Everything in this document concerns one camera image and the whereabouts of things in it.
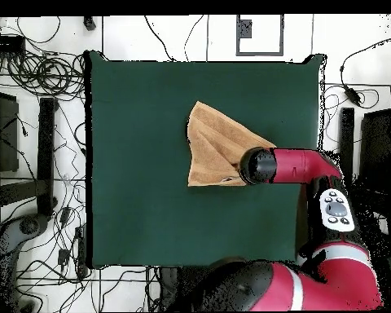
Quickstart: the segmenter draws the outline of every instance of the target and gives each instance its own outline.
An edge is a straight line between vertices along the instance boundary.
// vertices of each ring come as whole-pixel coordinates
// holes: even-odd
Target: power adapter
[[[82,227],[76,227],[74,239],[84,239],[83,231]]]
[[[61,266],[61,272],[64,271],[64,267],[69,262],[69,251],[67,249],[60,249],[58,252],[58,265]]]
[[[70,208],[63,208],[61,213],[61,218],[59,219],[61,223],[61,229],[64,229],[67,225],[67,222],[69,220],[69,216],[71,215],[71,209]]]
[[[354,89],[345,86],[345,95],[350,102],[357,105],[358,107],[361,107],[361,99]]]

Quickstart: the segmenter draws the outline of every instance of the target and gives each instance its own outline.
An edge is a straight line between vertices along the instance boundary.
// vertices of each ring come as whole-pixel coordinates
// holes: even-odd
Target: floor tile
[[[205,61],[207,15],[148,15],[152,29],[164,42],[171,58],[177,61]],[[103,53],[110,60],[168,61],[162,43],[147,26],[143,15],[104,17]]]

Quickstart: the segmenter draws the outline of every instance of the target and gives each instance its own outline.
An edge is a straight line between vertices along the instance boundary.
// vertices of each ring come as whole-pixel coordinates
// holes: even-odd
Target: black metal stand
[[[339,151],[340,169],[346,189],[350,189],[354,164],[354,108],[340,110]]]
[[[58,103],[41,98],[37,146],[37,180],[0,186],[0,207],[37,197],[37,213],[51,216],[54,200],[54,123]]]

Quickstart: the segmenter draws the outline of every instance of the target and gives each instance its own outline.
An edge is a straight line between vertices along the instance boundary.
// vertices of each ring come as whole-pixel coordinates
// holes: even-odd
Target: black frame
[[[279,51],[276,52],[241,52],[240,51],[240,39],[242,38],[242,20],[240,15],[236,15],[236,56],[283,56],[283,27],[284,27],[284,16],[280,16],[280,31],[279,31]]]
[[[37,179],[0,186],[0,207],[37,197],[37,213],[51,216],[54,209],[54,123],[58,102],[49,97],[39,103]]]

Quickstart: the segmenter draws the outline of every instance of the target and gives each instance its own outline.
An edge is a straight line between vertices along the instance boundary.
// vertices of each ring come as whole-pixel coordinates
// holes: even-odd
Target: cable
[[[336,88],[336,87],[343,88],[342,86],[329,86],[329,87],[324,91],[324,94],[326,94],[330,89]],[[356,92],[358,93],[358,95],[359,95],[359,94],[362,95],[362,97],[363,97],[363,101],[362,101],[362,102],[363,102],[363,103],[365,102],[365,95],[364,95],[363,93],[364,93],[364,92],[369,92],[369,91],[372,91],[372,92],[375,92],[375,93],[376,93],[376,102],[375,102],[372,106],[370,106],[370,107],[363,107],[362,105],[360,105],[360,106],[359,106],[360,108],[371,109],[371,108],[374,108],[374,107],[380,102],[380,94],[378,93],[377,90],[374,90],[374,89],[356,90]],[[337,102],[336,102],[336,104],[335,104],[334,106],[326,107],[326,102],[327,102],[327,99],[328,99],[329,97],[336,97]],[[329,127],[329,125],[330,125],[330,123],[331,123],[331,121],[332,121],[332,118],[336,115],[339,106],[340,106],[341,104],[343,104],[344,102],[346,102],[347,100],[349,100],[348,96],[346,96],[346,98],[345,98],[343,101],[340,102],[340,98],[339,98],[339,96],[336,95],[336,94],[330,94],[330,95],[324,97],[324,103],[325,103],[324,112],[325,112],[325,114],[328,115],[328,121],[327,121],[326,126],[323,128],[323,131],[322,131],[322,132],[325,132],[325,133],[326,133],[326,137],[329,138],[332,142],[335,142],[335,143],[338,143],[338,141],[335,140],[335,139],[333,139],[333,138],[328,134],[327,129],[328,129],[328,127]],[[335,109],[335,111],[334,111],[333,114],[331,115],[330,112],[329,112],[329,109],[333,109],[333,108]],[[361,139],[355,140],[354,143],[357,143],[357,142],[360,142],[360,141],[361,141]]]
[[[48,272],[42,279],[40,279],[36,284],[32,284],[32,286],[31,286],[28,290],[24,291],[23,294],[26,294],[30,289],[36,287],[37,284],[39,284],[39,282],[43,281],[51,272],[52,272],[52,271],[49,271],[49,272]]]
[[[62,55],[73,56],[72,63]],[[0,55],[0,73],[2,68],[7,70],[16,86],[37,97],[51,96],[61,101],[79,98],[83,102],[85,64],[82,55],[45,51],[36,55],[24,51],[23,54],[7,54],[6,60],[7,66],[4,67],[4,57]]]
[[[59,310],[58,311],[56,311],[56,312],[53,312],[53,313],[62,313],[62,310],[64,310],[65,308],[68,308],[68,306],[64,306],[67,302],[68,302],[68,300],[71,298],[71,297],[75,297],[75,294],[77,294],[77,292],[78,291],[80,291],[81,290],[81,293],[75,298],[75,299],[73,299],[72,300],[72,302],[71,302],[71,304],[69,305],[69,306],[72,306],[72,304],[84,293],[84,291],[86,290],[86,286],[88,285],[88,282],[87,282],[87,284],[85,285],[85,286],[81,286],[80,288],[78,288],[78,289],[75,289],[75,291],[74,291],[74,293],[72,293],[68,298],[67,298],[67,300],[65,300],[63,303],[62,303],[62,305],[61,305],[61,307],[59,308]]]
[[[28,131],[24,128],[24,123],[27,124],[27,122],[21,121],[20,118],[17,115],[13,119],[11,119],[7,124],[5,124],[5,126],[0,130],[0,132],[3,132],[4,129],[6,129],[9,125],[11,125],[16,120],[20,121],[20,124],[22,125],[23,136],[27,137],[28,136]]]
[[[386,38],[385,40],[382,40],[382,41],[379,41],[377,43],[374,43],[374,44],[371,44],[370,46],[368,46],[367,48],[364,48],[364,49],[361,49],[360,51],[356,51],[354,53],[352,53],[351,55],[347,56],[346,59],[343,61],[343,64],[341,65],[340,67],[340,80],[342,82],[342,86],[343,87],[347,87],[345,85],[345,83],[343,82],[343,71],[345,70],[345,63],[346,61],[351,58],[352,56],[356,55],[356,54],[359,54],[359,53],[362,53],[363,51],[366,51],[368,50],[369,48],[372,48],[372,47],[376,47],[378,45],[382,46],[382,43],[385,43],[385,42],[391,42],[391,38]]]
[[[35,299],[39,300],[39,301],[41,302],[41,305],[39,306],[39,309],[37,310],[37,313],[39,313],[39,312],[41,311],[42,306],[43,306],[43,300],[42,300],[42,298],[37,297],[36,295],[29,294],[29,293],[24,293],[24,292],[22,292],[21,290],[19,290],[17,287],[15,288],[15,290],[16,290],[17,292],[19,292],[20,294],[22,294],[22,295],[26,295],[27,297],[31,297],[31,298],[35,298]]]
[[[33,174],[32,172],[32,169],[30,168],[30,164],[28,162],[28,160],[26,159],[26,157],[24,156],[24,153],[22,153],[20,150],[18,150],[17,148],[15,148],[13,145],[11,145],[9,142],[7,142],[5,139],[3,139],[2,137],[0,137],[0,140],[2,140],[7,146],[9,146],[10,148],[12,148],[13,150],[15,150],[16,152],[18,152],[24,159],[24,161],[26,162],[26,165],[28,166],[28,170],[29,170],[29,173],[30,175],[32,176],[32,179],[33,181],[35,182],[35,185],[37,184],[37,180],[35,178],[35,175]]]
[[[122,274],[121,274],[121,276],[120,276],[120,278],[119,278],[119,280],[116,282],[116,284],[115,284],[111,289],[109,289],[106,293],[103,294],[103,296],[102,296],[102,304],[101,304],[101,309],[100,309],[100,311],[103,312],[103,308],[104,308],[104,297],[105,297],[107,294],[109,294],[111,291],[113,291],[113,290],[118,286],[118,284],[121,282],[121,279],[123,278],[123,275],[124,275],[124,274],[129,274],[129,273],[142,274],[142,273],[144,273],[144,272],[145,272],[145,270],[142,270],[142,271],[133,271],[133,270],[123,271]]]
[[[43,278],[43,277],[20,277],[18,280],[45,280],[45,281],[56,281],[58,282],[59,278]],[[99,282],[99,280],[97,279],[84,279],[82,280],[82,282]],[[102,280],[102,282],[117,282],[118,279],[104,279]],[[120,280],[120,282],[129,282],[129,283],[147,283],[146,280]]]
[[[64,110],[62,109],[62,107],[59,106],[59,109],[61,109],[61,112],[63,113],[63,115],[64,115],[64,117],[65,117],[65,120],[67,121],[69,130],[71,131],[72,136],[74,137],[75,141],[77,142],[78,147],[79,147],[80,150],[81,150],[80,143],[79,143],[79,141],[76,139],[77,136],[76,136],[75,132],[72,130],[72,127],[71,127],[71,124],[70,124],[69,121],[68,121],[67,115],[65,114]]]
[[[168,59],[170,61],[177,61],[176,59],[172,58],[169,54],[168,54],[168,51],[166,50],[166,46],[164,44],[164,42],[160,39],[160,37],[155,33],[155,31],[153,31],[153,28],[152,26],[149,24],[149,21],[147,20],[147,17],[144,15],[145,17],[145,20],[147,22],[147,26],[149,27],[149,29],[152,31],[152,33],[155,35],[155,37],[158,39],[158,41],[162,44],[162,46],[164,47],[164,50],[165,50],[165,54],[168,56]]]
[[[52,272],[54,272],[58,277],[65,279],[67,282],[74,283],[74,284],[79,283],[78,280],[71,280],[71,279],[68,279],[68,278],[67,278],[66,276],[64,276],[64,275],[61,275],[59,272],[57,272],[57,270],[55,270],[54,268],[50,267],[48,264],[46,264],[45,262],[43,262],[42,260],[39,260],[39,259],[36,259],[36,260],[34,260],[33,262],[31,262],[31,263],[28,265],[28,267],[27,267],[25,270],[23,270],[22,273],[19,274],[19,275],[16,277],[16,279],[18,280],[25,272],[27,272],[28,269],[29,269],[35,262],[41,263],[43,266],[47,267],[49,270],[51,270]]]
[[[99,313],[101,313],[101,270],[99,270]]]
[[[56,18],[58,19],[58,26],[57,26],[55,32],[52,34],[51,37],[49,37],[47,40],[42,41],[42,42],[35,41],[35,40],[33,40],[32,38],[27,37],[27,36],[23,33],[22,29],[20,28],[20,17],[17,17],[16,25],[17,25],[17,28],[19,29],[20,33],[21,33],[21,34],[26,38],[26,40],[28,40],[30,43],[32,43],[32,42],[37,43],[37,44],[48,43],[48,42],[49,42],[52,38],[54,38],[55,35],[59,32],[59,27],[61,26],[61,19],[60,19],[58,16],[56,16]]]
[[[185,44],[184,44],[184,54],[186,55],[186,59],[187,59],[188,62],[190,62],[190,60],[188,59],[188,56],[187,56],[187,50],[186,50],[187,42],[188,42],[188,40],[190,39],[190,36],[191,36],[191,34],[192,34],[192,30],[194,30],[194,28],[196,27],[196,25],[203,19],[203,17],[204,17],[204,15],[202,15],[202,16],[194,23],[194,25],[193,25],[192,28],[191,28],[190,33],[188,34],[187,40],[186,40],[186,42],[185,42]]]
[[[51,240],[55,239],[55,244],[54,244],[54,247],[52,248],[51,252],[49,253],[48,257],[45,259],[45,261],[38,261],[38,260],[35,260],[33,262],[31,262],[28,267],[26,269],[24,269],[23,271],[17,271],[18,273],[20,273],[20,275],[17,277],[17,279],[19,279],[25,272],[33,272],[33,271],[36,271],[37,269],[39,269],[39,267],[41,267],[42,265],[46,265],[46,262],[49,260],[49,258],[51,257],[51,255],[54,253],[55,251],[55,248],[56,248],[56,245],[58,245],[60,248],[62,248],[59,243],[58,243],[58,239],[60,236],[62,236],[62,232],[59,230],[57,233],[55,233],[55,225],[58,226],[58,222],[57,222],[57,218],[58,218],[58,214],[59,212],[56,214],[55,216],[55,219],[54,219],[54,226],[53,226],[53,232],[54,232],[54,235],[51,237],[50,240],[48,240],[45,244],[43,245],[46,245],[48,244]],[[33,265],[34,262],[40,262],[41,265],[39,265],[38,267],[36,267],[35,269],[32,269],[32,270],[29,270],[29,268]]]
[[[8,218],[6,218],[4,221],[2,221],[1,224],[4,224],[4,223],[6,223],[9,219],[11,219],[11,217],[13,216],[13,214],[17,211],[17,209],[18,209],[19,207],[21,207],[21,206],[23,206],[23,205],[26,205],[26,204],[30,203],[31,201],[35,201],[35,200],[36,200],[36,197],[34,197],[34,198],[32,198],[32,199],[29,199],[28,201],[25,201],[25,202],[23,202],[23,203],[17,205],[17,206],[13,209],[13,211],[11,212],[10,216],[9,216]]]
[[[150,273],[150,270],[153,269],[154,270],[154,275],[153,277],[150,279],[149,277],[149,273]],[[149,290],[149,286],[151,285],[151,283],[153,282],[153,280],[156,278],[157,279],[157,282],[160,283],[160,277],[158,276],[158,267],[146,267],[146,280],[147,280],[147,284],[145,285],[145,296],[147,297],[147,309],[148,309],[148,312],[155,312],[156,308],[157,307],[160,307],[160,299],[156,299],[156,300],[153,300],[152,297],[151,297],[151,292]]]
[[[85,122],[82,122],[80,125],[78,125],[77,127],[76,127],[76,129],[74,130],[74,139],[76,140],[76,142],[77,143],[79,143],[79,144],[81,144],[81,145],[86,145],[85,143],[83,143],[83,142],[80,142],[79,140],[78,140],[78,137],[77,137],[77,131],[78,131],[78,129],[81,127],[81,126],[83,126],[83,125],[85,125],[86,123]]]
[[[95,312],[95,313],[99,313],[99,312],[97,311],[97,309],[95,308],[94,299],[93,299],[93,282],[91,282],[90,287],[91,287],[91,290],[90,290],[91,304],[93,305],[94,312]]]
[[[356,54],[359,54],[359,53],[362,53],[363,51],[366,51],[370,48],[375,48],[377,46],[382,46],[384,43],[386,42],[391,42],[391,38],[387,38],[385,40],[382,40],[382,41],[379,41],[377,43],[374,43],[374,44],[371,44],[370,46],[368,46],[367,48],[364,48],[364,49],[361,49],[360,51],[356,51],[354,53],[352,53],[351,55],[347,56],[346,59],[343,61],[343,64],[341,65],[340,67],[340,80],[341,80],[341,83],[342,83],[342,87],[345,89],[345,94],[346,96],[348,97],[348,99],[350,100],[350,102],[352,102],[353,104],[357,105],[358,107],[360,108],[364,108],[364,109],[369,109],[369,108],[365,108],[361,105],[362,101],[360,100],[360,97],[358,95],[358,92],[356,90],[354,90],[353,88],[350,88],[348,87],[344,80],[343,80],[343,72],[345,71],[345,63],[346,61],[351,58],[352,56],[356,55]]]

